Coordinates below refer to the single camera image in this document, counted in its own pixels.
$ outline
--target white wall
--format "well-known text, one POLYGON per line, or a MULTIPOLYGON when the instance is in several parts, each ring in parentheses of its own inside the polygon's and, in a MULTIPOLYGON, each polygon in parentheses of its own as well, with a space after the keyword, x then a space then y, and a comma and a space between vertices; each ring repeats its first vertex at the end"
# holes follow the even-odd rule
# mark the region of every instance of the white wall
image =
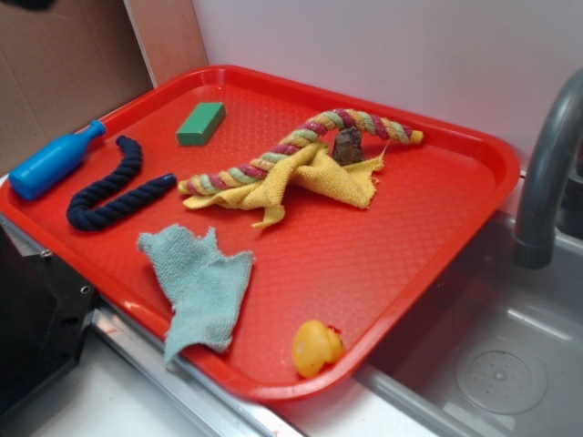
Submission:
POLYGON ((471 127, 523 167, 583 67, 581 0, 193 0, 211 65, 233 64, 471 127))

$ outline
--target stainless steel sink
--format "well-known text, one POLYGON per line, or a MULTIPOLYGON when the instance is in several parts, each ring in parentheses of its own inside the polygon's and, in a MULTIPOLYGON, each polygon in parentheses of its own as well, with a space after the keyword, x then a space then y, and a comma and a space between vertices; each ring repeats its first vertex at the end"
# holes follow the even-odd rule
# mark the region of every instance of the stainless steel sink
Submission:
POLYGON ((522 269, 513 224, 494 216, 356 375, 443 435, 583 433, 583 245, 522 269))

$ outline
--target red tray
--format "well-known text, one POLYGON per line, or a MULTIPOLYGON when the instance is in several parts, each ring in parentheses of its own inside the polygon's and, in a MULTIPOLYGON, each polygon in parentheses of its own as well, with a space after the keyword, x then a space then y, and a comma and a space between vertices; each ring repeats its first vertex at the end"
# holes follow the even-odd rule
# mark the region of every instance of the red tray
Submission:
MULTIPOLYGON (((227 255, 252 250, 251 283, 229 350, 219 355, 193 346, 183 355, 226 389, 264 402, 307 396, 349 376, 482 227, 519 175, 514 152, 494 137, 235 66, 187 73, 102 121, 107 133, 81 168, 33 202, 4 184, 0 210, 160 339, 172 312, 149 259, 137 249, 141 232, 179 223, 206 235, 214 227, 227 255), (205 101, 223 102, 225 120, 206 146, 179 146, 176 131, 205 101), (367 210, 290 187, 283 222, 260 230, 251 224, 261 221, 262 209, 191 211, 173 191, 101 232, 75 231, 66 221, 73 194, 118 165, 120 134, 135 138, 144 151, 132 189, 169 172, 185 179, 249 162, 307 118, 337 107, 424 131, 421 147, 388 148, 367 210), (346 353, 304 380, 291 349, 295 331, 309 319, 340 329, 346 353)), ((384 146, 365 136, 367 157, 384 146)))

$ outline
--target multicolored rope toy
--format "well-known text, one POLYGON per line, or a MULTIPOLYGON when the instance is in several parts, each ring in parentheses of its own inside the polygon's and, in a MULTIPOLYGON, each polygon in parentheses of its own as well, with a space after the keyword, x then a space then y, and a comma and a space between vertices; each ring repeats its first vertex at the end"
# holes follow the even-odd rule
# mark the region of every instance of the multicolored rope toy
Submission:
POLYGON ((320 136, 329 131, 357 127, 363 133, 378 136, 401 144, 420 144, 423 132, 412 130, 388 118, 370 115, 354 109, 334 109, 308 119, 286 138, 260 158, 249 164, 241 164, 219 173, 193 176, 179 182, 181 194, 212 196, 221 191, 249 185, 265 179, 271 169, 281 160, 295 154, 300 149, 319 141, 320 136))
POLYGON ((170 173, 140 185, 103 207, 91 210, 99 201, 119 192, 142 168, 142 150, 136 140, 120 136, 116 144, 124 152, 118 167, 71 199, 66 217, 77 230, 104 229, 161 198, 176 185, 176 176, 170 173))

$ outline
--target blue rag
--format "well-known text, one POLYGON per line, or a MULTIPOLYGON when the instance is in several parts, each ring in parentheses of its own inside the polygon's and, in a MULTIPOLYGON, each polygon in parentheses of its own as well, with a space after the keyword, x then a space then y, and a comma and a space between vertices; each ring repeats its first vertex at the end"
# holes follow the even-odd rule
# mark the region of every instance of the blue rag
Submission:
POLYGON ((172 225, 159 234, 140 234, 138 248, 156 271, 175 311, 166 338, 168 364, 191 344, 223 353, 232 341, 240 304, 249 285, 253 253, 227 257, 217 246, 214 228, 204 238, 172 225))

